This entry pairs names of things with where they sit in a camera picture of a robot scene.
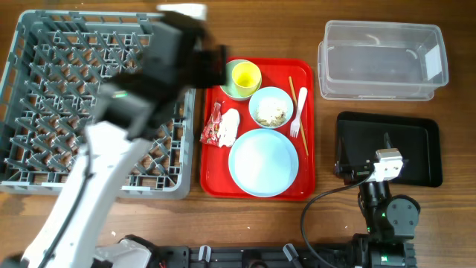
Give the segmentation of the white napkin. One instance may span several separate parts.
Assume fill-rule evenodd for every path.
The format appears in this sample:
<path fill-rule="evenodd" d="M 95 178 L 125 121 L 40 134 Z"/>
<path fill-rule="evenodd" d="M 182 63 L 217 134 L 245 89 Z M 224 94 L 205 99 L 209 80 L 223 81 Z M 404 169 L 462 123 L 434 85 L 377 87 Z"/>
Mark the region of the white napkin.
<path fill-rule="evenodd" d="M 239 112 L 236 109 L 229 109 L 226 113 L 222 114 L 217 134 L 219 147 L 231 147 L 234 144 L 237 139 L 239 123 Z"/>

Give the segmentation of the red snack wrapper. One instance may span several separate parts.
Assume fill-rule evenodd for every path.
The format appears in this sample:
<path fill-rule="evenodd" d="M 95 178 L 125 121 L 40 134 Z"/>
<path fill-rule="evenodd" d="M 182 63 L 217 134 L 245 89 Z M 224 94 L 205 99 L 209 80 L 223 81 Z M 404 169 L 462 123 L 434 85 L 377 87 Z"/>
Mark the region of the red snack wrapper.
<path fill-rule="evenodd" d="M 203 144 L 209 144 L 213 146 L 219 145 L 219 124 L 222 121 L 221 104 L 216 102 L 213 106 L 211 116 L 205 125 L 200 136 L 200 142 Z"/>

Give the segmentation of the light blue bowl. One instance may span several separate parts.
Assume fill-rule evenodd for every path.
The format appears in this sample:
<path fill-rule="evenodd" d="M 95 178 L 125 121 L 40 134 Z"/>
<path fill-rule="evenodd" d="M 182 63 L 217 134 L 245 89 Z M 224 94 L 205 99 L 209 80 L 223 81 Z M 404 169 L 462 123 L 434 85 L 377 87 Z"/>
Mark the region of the light blue bowl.
<path fill-rule="evenodd" d="M 257 90 L 250 98 L 250 101 L 249 101 L 249 104 L 248 104 L 248 110 L 250 112 L 250 115 L 252 117 L 252 119 L 260 126 L 260 127 L 263 127 L 263 128 L 267 128 L 267 129 L 276 129 L 278 127 L 266 127 L 266 126 L 263 126 L 262 124 L 258 123 L 257 120 L 256 120 L 256 116 L 255 116 L 255 112 L 256 112 L 256 109 L 257 109 L 257 106 L 258 106 L 258 103 L 263 99 L 263 98 L 267 98 L 267 97 L 273 97 L 273 98 L 278 98 L 278 99 L 281 99 L 283 101 L 286 102 L 286 105 L 287 105 L 287 109 L 288 109 L 288 112 L 286 113 L 286 120 L 285 122 L 280 125 L 279 127 L 282 127 L 284 126 L 291 118 L 293 112 L 294 112 L 294 104 L 293 104 L 293 100 L 291 99 L 291 97 L 289 96 L 289 94 L 287 92 L 285 92 L 284 90 L 280 89 L 280 88 L 277 88 L 277 87 L 273 87 L 273 86 L 268 86 L 268 87 L 264 87 L 264 88 L 261 88 L 259 90 Z"/>

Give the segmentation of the light blue plate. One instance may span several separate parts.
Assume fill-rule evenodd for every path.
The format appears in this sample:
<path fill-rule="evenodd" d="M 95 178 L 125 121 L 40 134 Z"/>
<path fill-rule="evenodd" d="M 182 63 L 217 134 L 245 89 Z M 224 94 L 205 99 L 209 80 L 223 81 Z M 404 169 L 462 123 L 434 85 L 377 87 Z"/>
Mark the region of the light blue plate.
<path fill-rule="evenodd" d="M 247 194 L 275 197 L 295 182 L 298 152 L 287 137 L 275 130 L 250 130 L 232 146 L 228 169 L 234 183 Z"/>

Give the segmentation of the rice food scraps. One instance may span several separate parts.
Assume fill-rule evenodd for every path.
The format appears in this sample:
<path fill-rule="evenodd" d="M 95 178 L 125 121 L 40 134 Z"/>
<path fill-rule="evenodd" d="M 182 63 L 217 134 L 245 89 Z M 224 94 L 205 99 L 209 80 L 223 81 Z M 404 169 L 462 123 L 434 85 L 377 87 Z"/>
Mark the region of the rice food scraps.
<path fill-rule="evenodd" d="M 279 127 L 286 120 L 288 112 L 284 100 L 267 97 L 263 98 L 257 106 L 255 116 L 258 123 L 266 127 Z"/>

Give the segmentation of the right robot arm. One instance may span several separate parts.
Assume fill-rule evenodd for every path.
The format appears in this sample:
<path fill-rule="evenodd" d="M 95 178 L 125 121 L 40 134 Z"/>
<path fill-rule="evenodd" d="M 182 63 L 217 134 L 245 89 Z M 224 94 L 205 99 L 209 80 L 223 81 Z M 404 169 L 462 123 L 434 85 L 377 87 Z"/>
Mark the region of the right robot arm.
<path fill-rule="evenodd" d="M 335 175 L 345 185 L 357 186 L 358 206 L 367 234 L 355 234 L 346 248 L 347 267 L 417 266 L 416 251 L 409 241 L 415 236 L 421 207 L 406 195 L 392 195 L 389 182 L 401 173 L 404 159 L 384 134 L 385 148 L 373 160 L 352 163 L 343 138 L 338 140 Z"/>

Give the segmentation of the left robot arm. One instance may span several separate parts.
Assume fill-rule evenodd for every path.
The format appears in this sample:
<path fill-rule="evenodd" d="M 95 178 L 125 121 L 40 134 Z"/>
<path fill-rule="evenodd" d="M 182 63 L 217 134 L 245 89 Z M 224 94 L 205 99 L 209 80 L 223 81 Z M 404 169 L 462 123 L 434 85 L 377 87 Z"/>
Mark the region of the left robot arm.
<path fill-rule="evenodd" d="M 189 89 L 227 80 L 227 48 L 207 28 L 203 4 L 162 4 L 141 70 L 100 86 L 94 121 L 44 226 L 27 249 L 3 267 L 153 267 L 155 246 L 134 235 L 97 245 L 126 176 L 152 146 L 158 128 Z"/>

